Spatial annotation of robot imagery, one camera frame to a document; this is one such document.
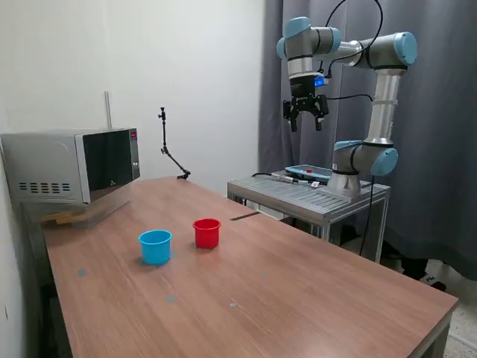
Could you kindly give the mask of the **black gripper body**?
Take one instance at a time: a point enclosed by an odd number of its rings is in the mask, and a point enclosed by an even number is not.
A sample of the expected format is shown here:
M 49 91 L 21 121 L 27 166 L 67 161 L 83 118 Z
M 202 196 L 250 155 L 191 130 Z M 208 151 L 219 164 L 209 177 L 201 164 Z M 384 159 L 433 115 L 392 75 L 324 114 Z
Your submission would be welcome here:
M 304 75 L 290 79 L 291 104 L 297 108 L 315 106 L 315 76 Z

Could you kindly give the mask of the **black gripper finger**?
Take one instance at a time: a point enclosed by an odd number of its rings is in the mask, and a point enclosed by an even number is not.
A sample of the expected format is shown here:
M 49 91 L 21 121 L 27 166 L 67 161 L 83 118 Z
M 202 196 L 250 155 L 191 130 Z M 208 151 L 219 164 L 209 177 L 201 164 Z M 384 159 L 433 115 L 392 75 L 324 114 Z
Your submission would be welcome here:
M 292 132 L 297 131 L 297 117 L 302 112 L 302 101 L 299 98 L 282 102 L 282 117 L 290 124 Z
M 309 98 L 307 106 L 307 111 L 314 116 L 315 130 L 320 131 L 322 129 L 322 120 L 329 114 L 327 97 L 324 94 L 312 96 Z

